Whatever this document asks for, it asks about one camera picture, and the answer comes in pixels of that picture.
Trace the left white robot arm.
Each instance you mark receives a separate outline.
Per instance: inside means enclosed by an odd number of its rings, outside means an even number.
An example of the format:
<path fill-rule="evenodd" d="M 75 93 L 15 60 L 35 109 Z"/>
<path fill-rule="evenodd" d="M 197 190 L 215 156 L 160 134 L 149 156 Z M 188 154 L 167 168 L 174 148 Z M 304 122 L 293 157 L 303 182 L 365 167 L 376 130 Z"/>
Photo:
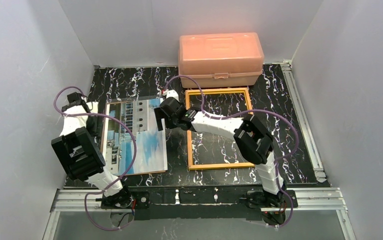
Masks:
<path fill-rule="evenodd" d="M 100 120 L 98 103 L 87 102 L 85 95 L 73 92 L 67 95 L 68 104 L 61 108 L 64 117 L 60 135 L 51 141 L 51 147 L 71 180 L 94 185 L 103 193 L 102 203 L 124 208 L 133 197 L 122 181 L 106 166 L 97 144 Z"/>

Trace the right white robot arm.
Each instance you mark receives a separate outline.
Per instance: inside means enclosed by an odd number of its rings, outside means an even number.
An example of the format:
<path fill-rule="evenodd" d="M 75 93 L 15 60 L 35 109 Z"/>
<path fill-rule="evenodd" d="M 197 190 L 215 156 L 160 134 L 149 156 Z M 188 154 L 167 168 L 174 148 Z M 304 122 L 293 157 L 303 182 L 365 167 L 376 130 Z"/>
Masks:
<path fill-rule="evenodd" d="M 210 133 L 235 142 L 244 160 L 254 165 L 261 178 L 262 193 L 271 204 L 284 201 L 285 184 L 276 169 L 274 138 L 254 114 L 226 117 L 196 107 L 186 108 L 174 97 L 154 109 L 158 130 L 180 128 L 195 133 Z"/>

